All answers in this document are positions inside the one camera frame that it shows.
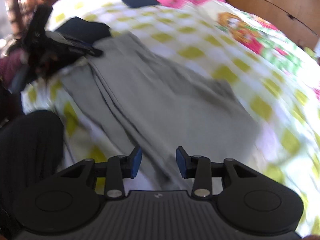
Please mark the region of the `grey-green pants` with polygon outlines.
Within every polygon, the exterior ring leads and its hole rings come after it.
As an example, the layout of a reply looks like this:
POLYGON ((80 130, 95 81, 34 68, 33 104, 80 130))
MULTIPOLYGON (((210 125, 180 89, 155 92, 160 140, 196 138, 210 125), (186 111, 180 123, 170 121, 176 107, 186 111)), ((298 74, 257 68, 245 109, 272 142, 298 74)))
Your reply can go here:
POLYGON ((118 150, 142 148, 140 171, 157 188, 191 189, 176 164, 180 146, 212 161, 247 160, 260 127, 227 82, 154 54, 132 33, 96 47, 103 55, 63 76, 64 89, 118 150))

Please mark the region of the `dark grey folded cloth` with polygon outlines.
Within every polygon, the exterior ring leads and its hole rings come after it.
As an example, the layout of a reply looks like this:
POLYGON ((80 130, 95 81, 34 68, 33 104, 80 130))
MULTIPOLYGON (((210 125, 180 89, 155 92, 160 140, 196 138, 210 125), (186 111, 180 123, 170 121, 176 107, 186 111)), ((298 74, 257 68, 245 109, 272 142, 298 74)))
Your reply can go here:
POLYGON ((78 17, 69 19, 55 31, 87 44, 94 44, 103 38, 111 37, 108 25, 99 22, 88 22, 78 17))

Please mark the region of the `colourful checkered bed quilt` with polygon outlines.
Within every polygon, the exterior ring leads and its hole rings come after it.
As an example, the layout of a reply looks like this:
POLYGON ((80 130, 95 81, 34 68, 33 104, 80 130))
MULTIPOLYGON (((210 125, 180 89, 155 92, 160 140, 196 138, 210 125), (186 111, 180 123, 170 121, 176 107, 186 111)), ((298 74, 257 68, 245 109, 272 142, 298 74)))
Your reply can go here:
POLYGON ((319 234, 319 100, 308 86, 318 67, 300 49, 299 68, 269 63, 223 32, 209 11, 192 5, 130 9, 120 0, 59 0, 48 29, 77 16, 102 22, 113 36, 127 31, 152 52, 211 80, 227 81, 246 111, 261 126, 244 163, 293 189, 304 211, 297 231, 319 234))

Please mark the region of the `wooden wardrobe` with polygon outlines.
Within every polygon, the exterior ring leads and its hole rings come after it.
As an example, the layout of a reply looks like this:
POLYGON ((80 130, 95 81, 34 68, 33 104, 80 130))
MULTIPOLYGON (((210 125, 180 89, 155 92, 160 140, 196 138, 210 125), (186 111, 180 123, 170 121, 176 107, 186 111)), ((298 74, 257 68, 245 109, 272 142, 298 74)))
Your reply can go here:
POLYGON ((319 45, 319 0, 227 0, 276 26, 291 41, 313 50, 319 45))

